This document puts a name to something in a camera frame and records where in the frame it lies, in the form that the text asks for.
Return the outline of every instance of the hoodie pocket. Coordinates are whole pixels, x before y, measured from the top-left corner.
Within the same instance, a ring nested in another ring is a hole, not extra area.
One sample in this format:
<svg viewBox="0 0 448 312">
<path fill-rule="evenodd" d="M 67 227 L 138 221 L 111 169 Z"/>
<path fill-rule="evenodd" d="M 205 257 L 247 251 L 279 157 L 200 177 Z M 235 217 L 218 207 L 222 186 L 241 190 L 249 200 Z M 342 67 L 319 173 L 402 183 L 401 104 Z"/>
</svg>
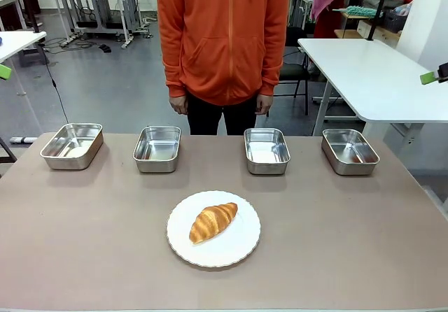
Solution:
<svg viewBox="0 0 448 312">
<path fill-rule="evenodd" d="M 186 55 L 186 85 L 193 90 L 207 90 L 222 84 L 230 71 L 228 54 L 226 38 L 202 38 L 193 53 Z"/>
<path fill-rule="evenodd" d="M 234 80 L 236 97 L 249 97 L 260 89 L 261 71 L 266 49 L 258 37 L 236 37 L 234 40 Z"/>
</svg>

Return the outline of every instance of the bread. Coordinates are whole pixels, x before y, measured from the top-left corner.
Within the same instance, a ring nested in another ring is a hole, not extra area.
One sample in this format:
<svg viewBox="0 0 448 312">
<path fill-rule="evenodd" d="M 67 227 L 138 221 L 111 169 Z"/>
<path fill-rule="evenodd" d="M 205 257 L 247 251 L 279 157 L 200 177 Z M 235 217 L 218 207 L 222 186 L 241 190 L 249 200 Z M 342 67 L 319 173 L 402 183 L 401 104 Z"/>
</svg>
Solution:
<svg viewBox="0 0 448 312">
<path fill-rule="evenodd" d="M 196 244 L 218 235 L 230 225 L 237 211 L 233 202 L 204 208 L 191 226 L 190 240 Z"/>
</svg>

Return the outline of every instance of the hoodie sleeve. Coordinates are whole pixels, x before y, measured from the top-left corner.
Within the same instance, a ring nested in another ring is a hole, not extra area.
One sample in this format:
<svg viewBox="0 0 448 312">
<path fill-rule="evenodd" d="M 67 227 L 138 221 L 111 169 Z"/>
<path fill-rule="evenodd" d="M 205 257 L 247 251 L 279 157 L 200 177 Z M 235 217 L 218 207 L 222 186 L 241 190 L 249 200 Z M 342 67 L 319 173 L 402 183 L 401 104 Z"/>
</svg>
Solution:
<svg viewBox="0 0 448 312">
<path fill-rule="evenodd" d="M 183 31 L 183 0 L 157 0 L 162 61 L 170 97 L 182 97 L 185 88 L 179 80 Z"/>
<path fill-rule="evenodd" d="M 288 0 L 267 0 L 265 17 L 266 54 L 262 68 L 260 94 L 273 95 L 274 86 L 279 83 L 280 68 L 286 40 Z"/>
</svg>

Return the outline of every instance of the wrist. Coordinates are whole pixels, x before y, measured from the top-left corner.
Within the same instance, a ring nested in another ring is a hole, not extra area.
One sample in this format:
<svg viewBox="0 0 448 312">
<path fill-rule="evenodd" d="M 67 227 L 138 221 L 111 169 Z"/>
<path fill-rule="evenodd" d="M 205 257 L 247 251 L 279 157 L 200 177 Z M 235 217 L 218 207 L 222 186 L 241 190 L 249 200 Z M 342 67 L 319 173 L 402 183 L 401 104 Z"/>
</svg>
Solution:
<svg viewBox="0 0 448 312">
<path fill-rule="evenodd" d="M 270 83 L 266 83 L 265 81 L 263 81 L 258 94 L 267 95 L 267 96 L 274 95 L 274 85 L 271 85 Z"/>
<path fill-rule="evenodd" d="M 187 94 L 186 89 L 183 86 L 168 85 L 169 97 L 183 97 Z"/>
</svg>

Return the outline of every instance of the stainless steel tray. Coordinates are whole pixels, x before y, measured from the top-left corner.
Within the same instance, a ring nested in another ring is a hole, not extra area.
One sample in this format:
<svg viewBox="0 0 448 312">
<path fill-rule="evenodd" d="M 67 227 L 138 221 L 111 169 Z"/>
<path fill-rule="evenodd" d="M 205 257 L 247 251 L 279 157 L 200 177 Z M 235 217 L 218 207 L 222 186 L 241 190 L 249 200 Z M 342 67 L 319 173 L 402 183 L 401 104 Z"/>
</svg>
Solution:
<svg viewBox="0 0 448 312">
<path fill-rule="evenodd" d="M 283 174 L 291 159 L 278 129 L 253 128 L 244 132 L 247 168 L 252 174 Z"/>
<path fill-rule="evenodd" d="M 369 175 L 379 162 L 377 153 L 356 130 L 324 130 L 322 149 L 335 172 L 342 176 Z"/>
<path fill-rule="evenodd" d="M 178 127 L 144 128 L 134 150 L 140 172 L 173 172 L 179 158 L 180 142 L 181 130 Z"/>
<path fill-rule="evenodd" d="M 103 127 L 94 123 L 64 125 L 41 151 L 51 169 L 84 170 L 104 142 Z"/>
</svg>

